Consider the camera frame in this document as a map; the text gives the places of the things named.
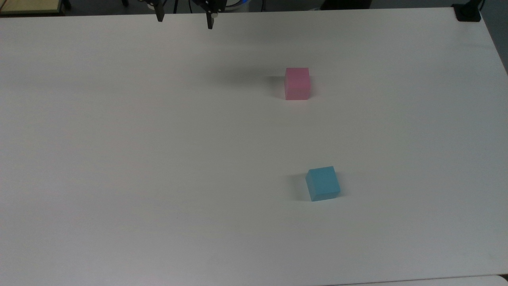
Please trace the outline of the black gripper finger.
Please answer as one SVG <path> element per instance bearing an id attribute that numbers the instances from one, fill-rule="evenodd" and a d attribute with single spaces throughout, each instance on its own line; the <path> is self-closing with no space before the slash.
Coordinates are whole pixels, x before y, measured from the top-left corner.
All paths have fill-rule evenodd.
<path id="1" fill-rule="evenodd" d="M 149 9 L 155 11 L 158 22 L 163 22 L 165 16 L 164 5 L 162 0 L 145 0 Z"/>
<path id="2" fill-rule="evenodd" d="M 193 0 L 192 2 L 205 11 L 208 29 L 213 29 L 215 18 L 225 11 L 227 5 L 226 0 Z"/>

